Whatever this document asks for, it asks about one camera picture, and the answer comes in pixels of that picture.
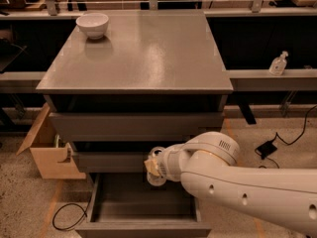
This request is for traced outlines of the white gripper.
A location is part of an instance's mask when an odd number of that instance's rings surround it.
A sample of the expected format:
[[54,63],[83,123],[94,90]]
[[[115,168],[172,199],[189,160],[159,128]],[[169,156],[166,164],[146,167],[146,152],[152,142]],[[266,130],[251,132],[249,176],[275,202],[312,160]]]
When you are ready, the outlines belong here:
[[183,149],[182,144],[176,144],[163,149],[155,159],[144,161],[147,172],[158,177],[159,174],[172,181],[180,181],[181,173],[190,159],[190,154]]

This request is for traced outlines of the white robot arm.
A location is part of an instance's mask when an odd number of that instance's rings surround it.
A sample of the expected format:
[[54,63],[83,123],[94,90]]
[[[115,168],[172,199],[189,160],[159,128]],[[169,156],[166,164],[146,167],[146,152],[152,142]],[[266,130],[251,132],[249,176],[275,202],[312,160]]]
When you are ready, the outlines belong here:
[[317,171],[237,165],[240,147],[219,132],[156,147],[145,160],[148,182],[171,180],[191,195],[287,229],[316,237]]

